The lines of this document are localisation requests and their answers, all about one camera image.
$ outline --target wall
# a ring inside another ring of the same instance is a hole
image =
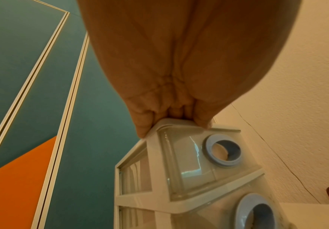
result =
[[[329,204],[329,1],[303,1],[273,68],[216,119],[243,130],[281,202]]]

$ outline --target finger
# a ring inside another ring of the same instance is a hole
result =
[[[183,117],[188,120],[193,119],[194,113],[194,106],[193,105],[186,105],[183,107]]]
[[[161,112],[161,113],[154,113],[153,125],[156,124],[159,120],[161,120],[163,118],[167,118],[167,117],[168,117],[168,111]]]
[[[194,121],[197,125],[209,129],[212,127],[212,118],[218,114],[226,105],[210,104],[197,100],[194,107]]]
[[[182,117],[183,117],[183,107],[168,108],[168,116],[171,117],[171,118],[182,119]]]
[[[145,111],[139,113],[130,109],[129,113],[132,117],[138,137],[144,138],[153,125],[153,112]]]

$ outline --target metal strip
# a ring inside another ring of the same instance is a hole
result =
[[[61,118],[59,131],[55,141],[54,149],[51,154],[48,170],[46,172],[44,184],[41,190],[39,201],[36,207],[31,229],[43,229],[46,217],[48,215],[52,192],[55,186],[55,180],[58,174],[61,156],[64,149],[66,135],[70,124],[71,115],[75,103],[76,94],[79,87],[80,77],[84,66],[85,56],[89,45],[89,36],[85,35],[83,46],[81,48],[74,78],[70,87],[69,95],[66,101],[63,116]]]
[[[66,12],[61,19],[60,23],[56,27],[53,35],[51,36],[49,42],[46,44],[43,52],[41,53],[39,59],[37,60],[36,64],[34,65],[33,69],[31,70],[29,76],[27,77],[26,81],[24,82],[23,86],[21,87],[19,93],[17,94],[14,102],[12,103],[11,107],[9,108],[8,112],[6,113],[5,117],[3,118],[1,124],[0,124],[0,145],[5,137],[8,129],[11,126],[12,121],[14,120],[18,110],[20,109],[20,106],[22,102],[24,101],[26,95],[28,94],[33,82],[35,81],[35,78],[40,71],[43,63],[45,62],[46,57],[48,56],[52,46],[54,45],[56,38],[58,37],[62,27],[64,26],[66,19],[68,18],[69,13]]]
[[[54,8],[54,9],[58,9],[58,10],[63,11],[63,12],[68,12],[68,11],[66,11],[66,10],[63,10],[63,9],[57,8],[56,6],[52,6],[52,5],[50,5],[50,4],[47,4],[47,3],[42,2],[42,1],[39,1],[39,0],[33,0],[33,1],[36,1],[36,2],[41,3],[41,4],[44,4],[44,5],[46,5],[46,6],[50,6],[50,7]]]

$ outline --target clear plastic panel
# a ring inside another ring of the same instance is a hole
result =
[[[121,229],[156,229],[154,211],[120,207]]]
[[[273,196],[264,176],[191,212],[172,215],[173,226],[175,229],[233,229],[236,218],[236,208],[240,200],[249,193],[258,193],[268,201],[275,218],[276,229],[291,228],[291,224],[284,215],[277,199]],[[246,222],[244,229],[257,229],[252,227],[251,222],[251,220],[256,220],[257,215],[250,215],[250,217],[253,218]]]
[[[172,200],[198,195],[260,168],[240,131],[170,126],[159,130],[158,134]],[[203,148],[205,140],[212,134],[225,134],[234,139],[241,148],[239,164],[220,167],[208,160]]]
[[[152,190],[147,149],[122,166],[119,170],[121,194]]]

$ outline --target gray ring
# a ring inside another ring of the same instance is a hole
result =
[[[257,193],[250,193],[244,196],[236,208],[235,229],[244,229],[246,220],[251,211],[254,211],[255,229],[276,229],[272,208],[268,201]]]
[[[212,146],[214,144],[220,144],[229,153],[229,160],[224,161],[218,159],[212,154]],[[241,148],[240,146],[229,136],[224,134],[213,134],[206,139],[204,153],[208,156],[209,160],[219,166],[234,166],[240,163],[241,160]]]

